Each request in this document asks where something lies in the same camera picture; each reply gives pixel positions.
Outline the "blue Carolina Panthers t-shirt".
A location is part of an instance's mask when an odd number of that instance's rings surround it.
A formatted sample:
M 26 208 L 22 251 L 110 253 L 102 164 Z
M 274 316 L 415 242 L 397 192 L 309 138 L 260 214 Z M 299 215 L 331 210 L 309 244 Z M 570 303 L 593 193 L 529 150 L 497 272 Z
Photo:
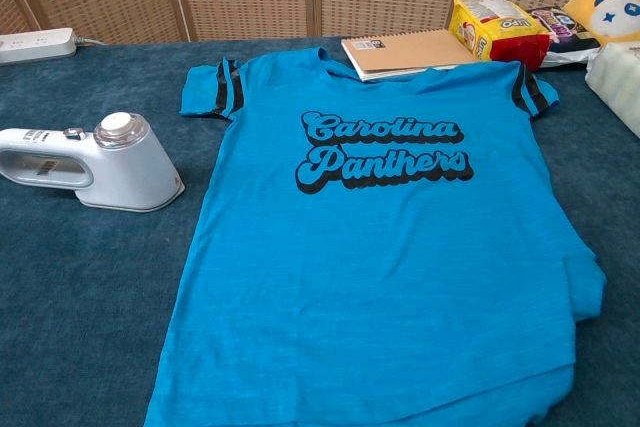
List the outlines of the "blue Carolina Panthers t-shirt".
M 570 390 L 606 278 L 518 62 L 372 83 L 322 48 L 193 67 L 228 127 L 144 427 L 525 427 Z

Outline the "white handheld steam iron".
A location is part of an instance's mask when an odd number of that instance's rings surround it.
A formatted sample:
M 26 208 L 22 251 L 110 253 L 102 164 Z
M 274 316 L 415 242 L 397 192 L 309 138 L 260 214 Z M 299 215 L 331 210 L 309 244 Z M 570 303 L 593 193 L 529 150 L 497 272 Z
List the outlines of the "white handheld steam iron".
M 92 131 L 0 131 L 0 175 L 27 186 L 70 190 L 89 207 L 151 212 L 184 184 L 147 120 L 107 115 Z

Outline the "brown spiral notebook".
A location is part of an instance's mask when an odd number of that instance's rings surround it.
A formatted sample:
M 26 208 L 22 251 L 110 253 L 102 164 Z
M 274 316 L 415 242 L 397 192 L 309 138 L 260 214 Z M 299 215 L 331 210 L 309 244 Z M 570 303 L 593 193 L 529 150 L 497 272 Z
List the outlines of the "brown spiral notebook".
M 477 59 L 448 30 L 344 38 L 341 46 L 363 82 L 448 69 Z

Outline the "yellow Lipo snack package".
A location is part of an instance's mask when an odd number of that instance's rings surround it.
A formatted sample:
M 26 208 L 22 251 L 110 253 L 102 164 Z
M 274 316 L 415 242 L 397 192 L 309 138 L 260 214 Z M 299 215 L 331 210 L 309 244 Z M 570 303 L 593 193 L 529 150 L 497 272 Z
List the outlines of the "yellow Lipo snack package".
M 520 61 L 538 70 L 549 31 L 508 0 L 454 0 L 449 31 L 480 61 Z

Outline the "black purple snack bag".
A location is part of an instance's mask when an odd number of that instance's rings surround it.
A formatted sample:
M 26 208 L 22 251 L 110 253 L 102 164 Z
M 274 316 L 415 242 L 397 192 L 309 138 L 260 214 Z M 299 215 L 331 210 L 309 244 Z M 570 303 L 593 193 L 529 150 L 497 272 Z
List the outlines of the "black purple snack bag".
M 600 43 L 578 21 L 559 7 L 528 11 L 548 32 L 550 45 L 542 68 L 587 63 L 600 50 Z

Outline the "long white tissue pack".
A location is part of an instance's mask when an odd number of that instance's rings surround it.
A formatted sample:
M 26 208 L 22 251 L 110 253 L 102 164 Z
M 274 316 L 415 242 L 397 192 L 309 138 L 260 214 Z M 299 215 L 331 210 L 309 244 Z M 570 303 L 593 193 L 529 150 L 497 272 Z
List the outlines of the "long white tissue pack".
M 610 42 L 587 63 L 585 81 L 640 139 L 640 41 Z

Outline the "white power strip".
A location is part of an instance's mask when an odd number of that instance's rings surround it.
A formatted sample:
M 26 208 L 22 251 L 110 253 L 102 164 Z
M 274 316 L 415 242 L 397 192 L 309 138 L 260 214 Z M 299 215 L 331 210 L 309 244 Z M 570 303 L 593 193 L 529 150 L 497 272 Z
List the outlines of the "white power strip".
M 75 52 L 72 28 L 0 35 L 0 65 L 68 57 Z

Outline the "yellow plush toy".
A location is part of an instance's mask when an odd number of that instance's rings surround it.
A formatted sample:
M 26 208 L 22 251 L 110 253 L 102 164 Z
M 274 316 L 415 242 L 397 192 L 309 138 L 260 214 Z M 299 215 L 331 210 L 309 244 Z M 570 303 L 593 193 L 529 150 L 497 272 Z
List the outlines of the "yellow plush toy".
M 601 46 L 640 41 L 640 0 L 569 0 L 563 10 Z

